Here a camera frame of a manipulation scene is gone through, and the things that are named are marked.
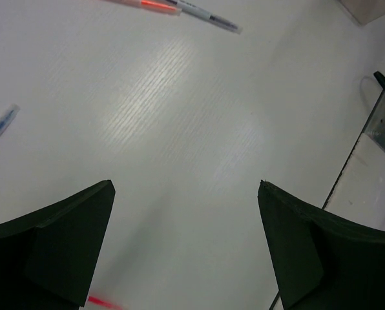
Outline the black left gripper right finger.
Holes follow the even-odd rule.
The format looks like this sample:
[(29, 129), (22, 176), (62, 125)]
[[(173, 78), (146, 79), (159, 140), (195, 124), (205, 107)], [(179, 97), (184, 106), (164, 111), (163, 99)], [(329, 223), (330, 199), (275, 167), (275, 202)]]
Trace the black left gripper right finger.
[(258, 205), (284, 309), (385, 309), (385, 232), (268, 181)]

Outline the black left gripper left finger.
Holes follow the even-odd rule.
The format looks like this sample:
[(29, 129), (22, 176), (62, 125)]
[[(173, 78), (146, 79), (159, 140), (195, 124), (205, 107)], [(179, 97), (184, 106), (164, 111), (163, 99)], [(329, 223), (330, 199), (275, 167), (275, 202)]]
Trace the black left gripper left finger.
[(0, 224), (0, 309), (79, 309), (114, 203), (103, 180)]

